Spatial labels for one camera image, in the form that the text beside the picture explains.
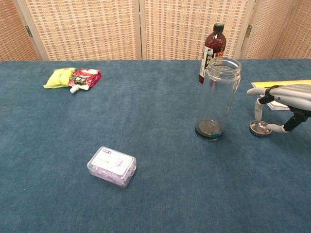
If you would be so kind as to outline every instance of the snack bag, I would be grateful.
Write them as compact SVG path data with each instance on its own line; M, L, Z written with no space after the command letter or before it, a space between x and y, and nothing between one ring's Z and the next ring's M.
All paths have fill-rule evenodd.
M90 87L93 87L101 77L102 74L100 70L79 69L74 72L68 83L69 86L72 86L70 92L74 93L79 89L88 90Z
M72 77L72 74L76 68L62 68L62 69L55 69L53 74L50 76L49 80L43 87L45 89L54 89L54 88L60 88L60 87L66 87L68 86L68 83L70 81L70 78Z

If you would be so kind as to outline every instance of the book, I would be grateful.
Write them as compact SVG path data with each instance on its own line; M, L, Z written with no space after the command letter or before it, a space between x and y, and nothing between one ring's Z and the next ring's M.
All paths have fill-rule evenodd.
M290 80L290 81L269 81L269 82L253 82L252 86L253 87L262 87L262 88L267 88L271 87L274 85L281 85L281 86L287 86L287 85L293 85L293 84L308 84L311 85L311 80ZM289 108L276 101L272 101L270 103L267 103L269 108L271 110L289 110Z

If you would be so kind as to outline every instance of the yellow wrapper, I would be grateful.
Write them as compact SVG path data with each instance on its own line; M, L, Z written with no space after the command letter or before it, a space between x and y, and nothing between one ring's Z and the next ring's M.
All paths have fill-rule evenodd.
M50 76L49 80L43 87L45 89L54 89L60 87L68 86L69 79L74 73L76 68L62 68L62 69L55 69L53 74Z

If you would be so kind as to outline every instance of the bottle label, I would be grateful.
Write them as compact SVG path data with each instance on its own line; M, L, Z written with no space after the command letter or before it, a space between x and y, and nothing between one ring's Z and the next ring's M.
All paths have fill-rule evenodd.
M221 57L224 54L224 52L216 52L213 53L213 49L204 46L203 49L203 59L201 61L201 67L200 67L200 75L202 77L205 77L205 72L206 72L206 68L209 64L209 62L214 58L214 57Z

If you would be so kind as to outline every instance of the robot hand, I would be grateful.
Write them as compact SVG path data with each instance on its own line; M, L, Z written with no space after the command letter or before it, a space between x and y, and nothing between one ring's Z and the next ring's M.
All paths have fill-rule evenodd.
M276 101L289 107L294 113L284 125L268 124L267 127L276 132L287 133L292 131L301 122L311 117L311 85L294 84L288 86L275 85L269 88L251 88L248 95L264 95L255 103L255 119L261 120L264 104Z

